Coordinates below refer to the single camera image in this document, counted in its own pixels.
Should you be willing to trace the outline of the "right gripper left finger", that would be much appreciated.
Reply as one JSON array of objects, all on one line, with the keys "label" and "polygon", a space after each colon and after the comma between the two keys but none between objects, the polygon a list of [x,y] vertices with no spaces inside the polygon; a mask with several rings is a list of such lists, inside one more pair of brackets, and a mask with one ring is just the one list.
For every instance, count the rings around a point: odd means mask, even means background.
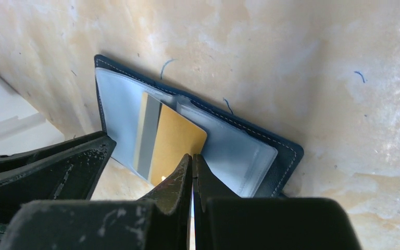
[{"label": "right gripper left finger", "polygon": [[135,201],[33,201],[11,220],[0,249],[188,249],[192,157]]}]

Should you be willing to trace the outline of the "gold credit card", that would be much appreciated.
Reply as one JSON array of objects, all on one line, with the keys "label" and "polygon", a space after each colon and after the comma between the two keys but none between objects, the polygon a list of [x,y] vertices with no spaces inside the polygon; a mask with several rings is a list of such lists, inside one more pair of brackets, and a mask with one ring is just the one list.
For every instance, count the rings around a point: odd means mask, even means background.
[{"label": "gold credit card", "polygon": [[207,132],[144,92],[133,154],[134,170],[157,186],[173,173],[185,154],[201,153]]}]

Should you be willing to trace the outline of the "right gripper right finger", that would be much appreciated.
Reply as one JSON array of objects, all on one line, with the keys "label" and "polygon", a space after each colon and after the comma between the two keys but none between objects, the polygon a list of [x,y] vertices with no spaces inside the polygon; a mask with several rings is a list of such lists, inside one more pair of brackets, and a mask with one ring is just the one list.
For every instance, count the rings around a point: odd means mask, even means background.
[{"label": "right gripper right finger", "polygon": [[347,213],[328,198],[241,198],[193,157],[197,249],[360,249]]}]

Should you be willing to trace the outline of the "white plastic card tray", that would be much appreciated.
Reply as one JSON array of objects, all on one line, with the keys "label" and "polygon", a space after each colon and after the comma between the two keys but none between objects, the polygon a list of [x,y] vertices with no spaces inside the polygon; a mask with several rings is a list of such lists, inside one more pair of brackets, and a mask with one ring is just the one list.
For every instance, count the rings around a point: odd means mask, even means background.
[{"label": "white plastic card tray", "polygon": [[0,155],[61,143],[64,135],[0,77]]}]

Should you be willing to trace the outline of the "navy blue card holder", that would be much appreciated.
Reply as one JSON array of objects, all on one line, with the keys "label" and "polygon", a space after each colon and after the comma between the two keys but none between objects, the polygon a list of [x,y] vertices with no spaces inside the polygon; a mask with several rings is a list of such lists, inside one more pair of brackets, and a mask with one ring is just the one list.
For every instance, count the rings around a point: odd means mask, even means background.
[{"label": "navy blue card holder", "polygon": [[155,81],[103,55],[94,57],[102,129],[117,143],[113,158],[133,167],[143,93],[179,112],[207,133],[202,156],[241,197],[280,197],[303,148],[201,98]]}]

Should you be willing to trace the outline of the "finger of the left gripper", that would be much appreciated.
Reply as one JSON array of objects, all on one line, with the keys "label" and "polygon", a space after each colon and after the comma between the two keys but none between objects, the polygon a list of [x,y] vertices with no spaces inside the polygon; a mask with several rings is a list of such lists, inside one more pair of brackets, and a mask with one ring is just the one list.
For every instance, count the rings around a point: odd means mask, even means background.
[{"label": "finger of the left gripper", "polygon": [[0,240],[22,204],[89,200],[116,147],[103,131],[13,155],[0,155]]}]

